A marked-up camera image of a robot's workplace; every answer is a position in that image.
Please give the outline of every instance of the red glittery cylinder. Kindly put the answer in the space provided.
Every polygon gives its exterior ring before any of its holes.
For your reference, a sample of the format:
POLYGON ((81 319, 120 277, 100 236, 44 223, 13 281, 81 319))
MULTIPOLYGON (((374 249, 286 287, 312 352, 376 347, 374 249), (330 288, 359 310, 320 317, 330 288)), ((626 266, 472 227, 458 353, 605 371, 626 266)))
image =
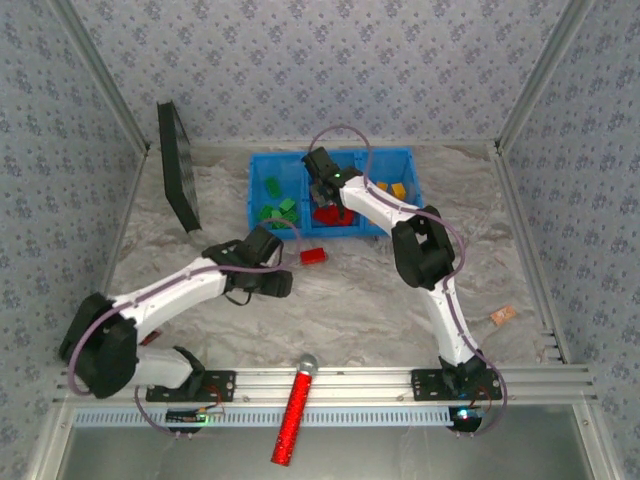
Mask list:
POLYGON ((280 433, 276 441, 276 447, 273 450, 271 461, 288 467, 293 455, 293 448, 296 445, 300 422, 304 413, 304 406, 307 403, 309 390, 311 389, 311 375, 307 372, 298 372, 293 382, 291 395, 289 395, 289 403, 284 412, 284 419, 280 426, 280 433))

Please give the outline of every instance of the blue plastic bin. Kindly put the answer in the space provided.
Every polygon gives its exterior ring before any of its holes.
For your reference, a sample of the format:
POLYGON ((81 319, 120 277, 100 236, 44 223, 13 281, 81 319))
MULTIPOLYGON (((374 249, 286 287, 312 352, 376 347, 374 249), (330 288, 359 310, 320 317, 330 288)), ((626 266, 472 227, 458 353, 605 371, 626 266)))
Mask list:
MULTIPOLYGON (((299 220, 296 227, 303 237, 353 237, 386 235, 385 232, 369 223, 369 220, 356 214, 350 226, 331 227, 316 222, 312 215, 317 205, 311 198, 309 186, 311 178, 304 168, 300 152, 271 152, 256 153, 251 156, 249 164, 249 199, 247 202, 247 216, 249 228, 253 229, 260 223, 260 211, 266 205, 277 208, 287 197, 296 202, 296 212, 299 220), (282 196, 272 199, 267 193, 266 180, 269 177, 278 179, 282 196)), ((355 166, 364 171, 367 160, 367 150, 329 150, 329 155, 341 167, 355 166)), ((407 191, 407 203, 423 207, 424 202, 420 194, 420 185, 409 148, 376 148, 374 150, 373 166, 369 173, 372 182, 385 182, 389 190, 394 183, 402 183, 407 191)), ((295 238, 290 228, 271 229, 282 239, 295 238)))
MULTIPOLYGON (((249 201, 247 202, 247 216, 249 217, 249 228, 253 228, 260 223, 260 210, 266 205, 278 208, 280 202, 285 198, 291 198, 296 202, 295 210, 298 221, 295 226, 303 233, 309 230, 308 207, 305 209, 304 198, 308 196, 308 188, 303 184, 303 152, 273 152, 258 153, 251 157, 249 164, 249 201), (282 195, 271 198, 267 192, 266 181, 270 177, 275 177, 280 184, 282 195)), ((265 224, 266 228, 273 231, 279 238, 295 238, 293 230, 273 229, 272 223, 265 224)))
MULTIPOLYGON (((367 163, 367 155, 365 150, 362 154, 362 163, 359 166, 363 172, 367 163)), ((416 166, 409 148, 375 148, 371 170, 369 170, 369 180, 373 183, 386 183, 388 193, 391 193, 391 185, 402 183, 407 192, 404 201, 420 208, 424 207, 416 166)), ((363 228, 365 235, 386 235, 384 230, 371 224, 367 219, 363 222, 363 228)))

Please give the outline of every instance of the patterned wall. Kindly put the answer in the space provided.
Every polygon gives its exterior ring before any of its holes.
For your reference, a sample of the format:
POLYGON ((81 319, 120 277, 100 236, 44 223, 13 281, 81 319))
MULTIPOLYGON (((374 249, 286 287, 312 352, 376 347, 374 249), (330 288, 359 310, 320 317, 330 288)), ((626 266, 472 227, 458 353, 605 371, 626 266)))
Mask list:
POLYGON ((640 478, 640 6, 598 0, 509 154, 576 362, 640 478))
POLYGON ((39 0, 0 2, 0 478, 22 477, 138 155, 39 0))
POLYGON ((566 0, 76 0, 147 138, 496 138, 566 0))

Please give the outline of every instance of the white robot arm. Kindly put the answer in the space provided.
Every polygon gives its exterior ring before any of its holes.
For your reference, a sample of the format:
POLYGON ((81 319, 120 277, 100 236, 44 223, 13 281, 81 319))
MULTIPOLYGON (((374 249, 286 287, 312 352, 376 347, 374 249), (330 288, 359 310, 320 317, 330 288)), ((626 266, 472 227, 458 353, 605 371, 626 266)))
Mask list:
MULTIPOLYGON (((392 238, 398 273, 409 286, 419 288, 433 324, 445 383, 453 392, 475 388, 475 380, 483 376, 486 364, 477 356, 478 345, 464 320, 453 278, 448 280, 445 292, 445 278, 453 272, 454 252, 444 227, 416 214, 417 207, 371 183, 365 185, 360 171, 341 169, 324 148, 309 152, 303 162, 313 181, 312 197, 319 206, 335 204, 340 210, 353 210, 392 238), (420 243, 417 235, 427 238, 420 243)), ((440 217, 433 207, 421 210, 440 217)))
POLYGON ((117 313, 91 334, 74 365, 89 391, 97 398, 109 397, 131 385, 195 392, 200 388, 204 367, 193 355, 181 347, 158 349, 139 344, 164 322, 232 290, 243 290, 248 299, 253 293, 289 295, 291 272, 233 271, 234 267, 270 267, 279 260, 282 247, 280 239, 258 226, 244 241, 209 247, 182 270, 140 290, 113 298, 94 293, 80 305, 59 354, 69 363, 85 332, 115 308, 117 313))

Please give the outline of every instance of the red block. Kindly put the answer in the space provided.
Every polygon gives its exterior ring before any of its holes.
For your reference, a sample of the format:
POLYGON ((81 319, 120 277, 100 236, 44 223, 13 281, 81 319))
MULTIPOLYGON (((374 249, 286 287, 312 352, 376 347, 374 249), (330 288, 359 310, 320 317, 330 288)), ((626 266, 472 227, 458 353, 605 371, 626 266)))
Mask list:
POLYGON ((331 207, 316 208, 316 210, 313 212, 313 219, 317 222, 324 223, 325 225, 333 227, 338 220, 336 212, 331 210, 331 207))
POLYGON ((334 227, 336 225, 341 227, 346 227, 353 223, 353 219, 355 218, 355 213, 348 208, 344 209, 344 218, 340 218, 340 210, 335 205, 330 205, 324 208, 317 208, 313 212, 313 219, 324 223, 330 227, 334 227))
POLYGON ((314 248, 300 252, 300 261, 303 265, 312 265, 314 263, 322 263, 327 260, 327 254, 324 248, 314 248))

